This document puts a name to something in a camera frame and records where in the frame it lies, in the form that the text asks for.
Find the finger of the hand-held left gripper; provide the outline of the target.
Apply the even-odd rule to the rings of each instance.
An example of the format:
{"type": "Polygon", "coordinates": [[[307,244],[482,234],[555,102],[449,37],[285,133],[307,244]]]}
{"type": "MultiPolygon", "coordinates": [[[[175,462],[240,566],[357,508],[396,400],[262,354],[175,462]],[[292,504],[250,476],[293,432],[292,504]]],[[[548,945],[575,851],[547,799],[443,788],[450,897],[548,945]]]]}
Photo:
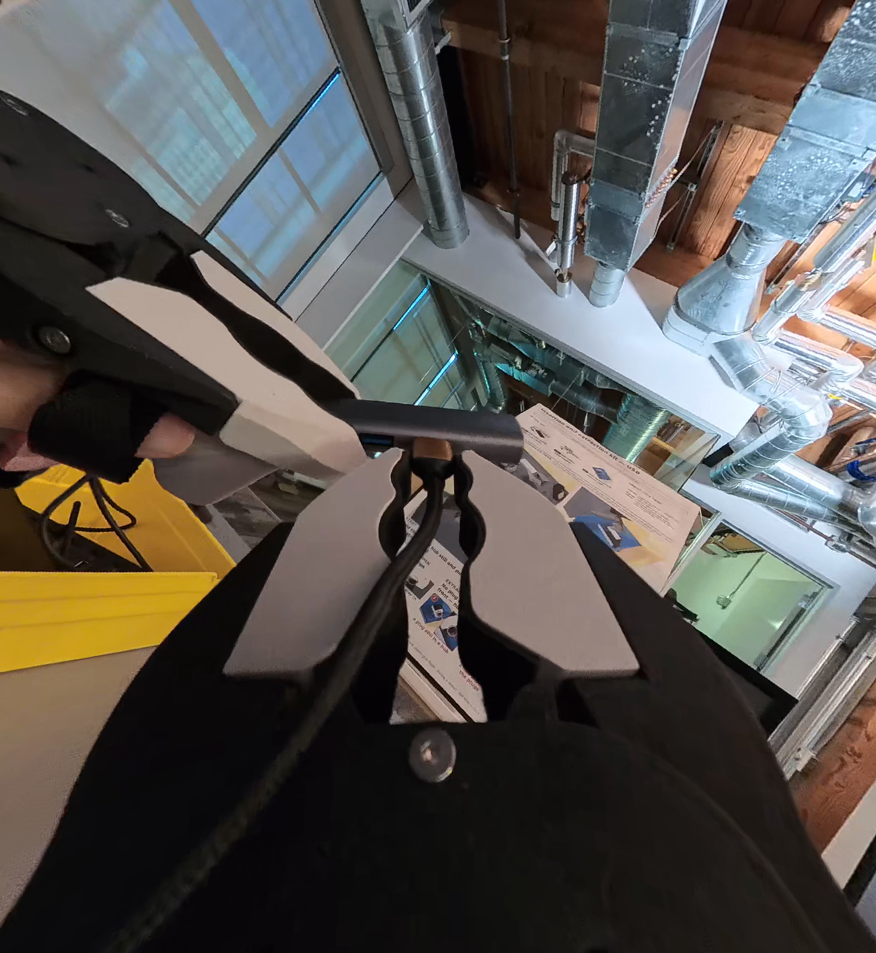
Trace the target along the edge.
{"type": "Polygon", "coordinates": [[[356,432],[303,388],[260,364],[215,316],[188,292],[128,277],[95,284],[87,292],[158,345],[170,395],[188,397],[188,385],[214,383],[213,396],[194,400],[214,409],[212,422],[174,459],[155,460],[159,485],[192,505],[218,502],[277,470],[335,481],[365,460],[356,432]]]}
{"type": "Polygon", "coordinates": [[[313,399],[357,397],[356,388],[308,334],[216,257],[193,253],[190,268],[190,295],[260,364],[313,399]]]}

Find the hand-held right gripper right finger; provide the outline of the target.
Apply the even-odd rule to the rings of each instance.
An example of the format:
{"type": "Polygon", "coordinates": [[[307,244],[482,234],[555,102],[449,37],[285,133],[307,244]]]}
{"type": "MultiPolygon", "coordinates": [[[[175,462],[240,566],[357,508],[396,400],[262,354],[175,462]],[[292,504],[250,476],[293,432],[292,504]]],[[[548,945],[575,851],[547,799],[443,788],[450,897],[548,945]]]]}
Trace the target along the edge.
{"type": "Polygon", "coordinates": [[[569,676],[628,677],[639,663],[563,514],[478,455],[458,457],[461,610],[569,676]]]}

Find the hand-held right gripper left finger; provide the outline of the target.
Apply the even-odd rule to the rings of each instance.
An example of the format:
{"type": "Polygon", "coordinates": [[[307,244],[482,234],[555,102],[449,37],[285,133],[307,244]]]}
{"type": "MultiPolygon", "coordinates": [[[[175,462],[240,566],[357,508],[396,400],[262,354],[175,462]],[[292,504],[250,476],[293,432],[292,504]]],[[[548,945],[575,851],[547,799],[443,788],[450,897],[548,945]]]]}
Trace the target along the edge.
{"type": "Polygon", "coordinates": [[[301,675],[328,659],[405,544],[408,455],[380,455],[295,521],[223,672],[301,675]]]}

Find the slim grey usb hub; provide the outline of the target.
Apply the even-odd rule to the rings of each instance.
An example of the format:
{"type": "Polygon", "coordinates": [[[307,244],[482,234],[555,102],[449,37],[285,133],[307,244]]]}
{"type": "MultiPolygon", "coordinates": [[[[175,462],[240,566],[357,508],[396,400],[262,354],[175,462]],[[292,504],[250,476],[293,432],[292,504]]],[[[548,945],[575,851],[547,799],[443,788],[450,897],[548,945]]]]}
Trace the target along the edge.
{"type": "Polygon", "coordinates": [[[473,451],[491,463],[511,465],[525,448],[520,424],[503,412],[363,399],[329,401],[323,408],[352,427],[369,456],[392,447],[410,451],[415,439],[433,438],[449,443],[455,455],[473,451]]]}

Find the yellow plastic bin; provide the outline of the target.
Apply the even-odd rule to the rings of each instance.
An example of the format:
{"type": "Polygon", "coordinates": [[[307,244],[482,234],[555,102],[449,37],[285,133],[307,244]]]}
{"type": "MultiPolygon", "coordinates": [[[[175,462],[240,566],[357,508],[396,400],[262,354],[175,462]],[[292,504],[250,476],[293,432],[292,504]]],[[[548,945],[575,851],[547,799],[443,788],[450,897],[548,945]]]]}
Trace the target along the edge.
{"type": "Polygon", "coordinates": [[[236,565],[189,507],[144,463],[105,484],[135,561],[90,487],[44,507],[81,479],[65,466],[0,490],[0,673],[151,648],[236,565]]]}

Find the person's left hand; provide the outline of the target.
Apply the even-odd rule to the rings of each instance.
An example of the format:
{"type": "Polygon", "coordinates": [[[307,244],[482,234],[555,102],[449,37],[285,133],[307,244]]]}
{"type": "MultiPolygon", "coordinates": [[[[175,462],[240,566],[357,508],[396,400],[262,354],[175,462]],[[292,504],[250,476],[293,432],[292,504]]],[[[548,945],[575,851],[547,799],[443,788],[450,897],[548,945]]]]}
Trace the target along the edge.
{"type": "Polygon", "coordinates": [[[184,454],[196,431],[109,380],[0,340],[0,489],[58,464],[129,479],[140,459],[184,454]]]}

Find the instruction poster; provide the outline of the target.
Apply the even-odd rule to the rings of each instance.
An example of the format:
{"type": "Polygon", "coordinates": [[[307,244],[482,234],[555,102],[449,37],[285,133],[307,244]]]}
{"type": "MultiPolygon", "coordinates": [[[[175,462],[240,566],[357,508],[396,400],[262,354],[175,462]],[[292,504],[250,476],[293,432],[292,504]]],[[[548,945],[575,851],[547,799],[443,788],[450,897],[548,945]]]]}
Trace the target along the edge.
{"type": "MultiPolygon", "coordinates": [[[[503,470],[663,594],[699,507],[543,405],[516,420],[525,449],[517,464],[503,470]]],[[[450,493],[444,500],[435,540],[405,584],[409,637],[400,684],[411,700],[397,702],[398,721],[415,719],[412,705],[445,721],[486,719],[479,685],[459,659],[459,585],[466,555],[459,542],[459,509],[450,493]]]]}

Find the narrow glass window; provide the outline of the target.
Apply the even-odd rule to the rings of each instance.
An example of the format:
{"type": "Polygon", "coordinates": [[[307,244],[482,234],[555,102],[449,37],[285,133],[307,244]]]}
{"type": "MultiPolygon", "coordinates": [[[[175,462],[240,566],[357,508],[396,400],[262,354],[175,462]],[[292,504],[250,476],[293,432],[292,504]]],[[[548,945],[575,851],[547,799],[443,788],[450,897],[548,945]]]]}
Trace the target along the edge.
{"type": "Polygon", "coordinates": [[[453,296],[399,260],[325,351],[362,399],[502,411],[500,377],[471,332],[453,296]]]}

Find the large glass window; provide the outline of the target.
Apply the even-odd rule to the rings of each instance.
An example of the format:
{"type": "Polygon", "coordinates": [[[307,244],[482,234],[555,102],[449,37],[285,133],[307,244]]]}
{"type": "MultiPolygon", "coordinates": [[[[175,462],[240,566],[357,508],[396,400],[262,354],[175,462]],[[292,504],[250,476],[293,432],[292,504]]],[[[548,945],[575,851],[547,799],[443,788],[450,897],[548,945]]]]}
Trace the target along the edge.
{"type": "Polygon", "coordinates": [[[277,300],[384,173],[315,2],[0,2],[0,89],[277,300]]]}

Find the silver ventilation duct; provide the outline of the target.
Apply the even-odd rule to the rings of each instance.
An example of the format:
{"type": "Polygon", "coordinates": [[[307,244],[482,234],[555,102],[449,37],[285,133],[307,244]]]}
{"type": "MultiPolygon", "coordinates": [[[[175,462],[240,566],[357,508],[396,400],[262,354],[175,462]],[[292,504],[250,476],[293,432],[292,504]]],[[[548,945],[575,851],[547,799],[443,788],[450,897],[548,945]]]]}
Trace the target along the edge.
{"type": "Polygon", "coordinates": [[[464,191],[437,60],[428,2],[360,3],[392,102],[432,242],[468,238],[464,191]]]}
{"type": "MultiPolygon", "coordinates": [[[[559,292],[592,148],[589,302],[616,302],[654,237],[726,2],[609,2],[596,133],[554,139],[559,292]]],[[[840,526],[876,554],[876,325],[828,307],[876,246],[876,2],[856,2],[746,191],[727,251],[675,293],[663,332],[707,358],[760,420],[710,470],[722,491],[840,526]]]]}

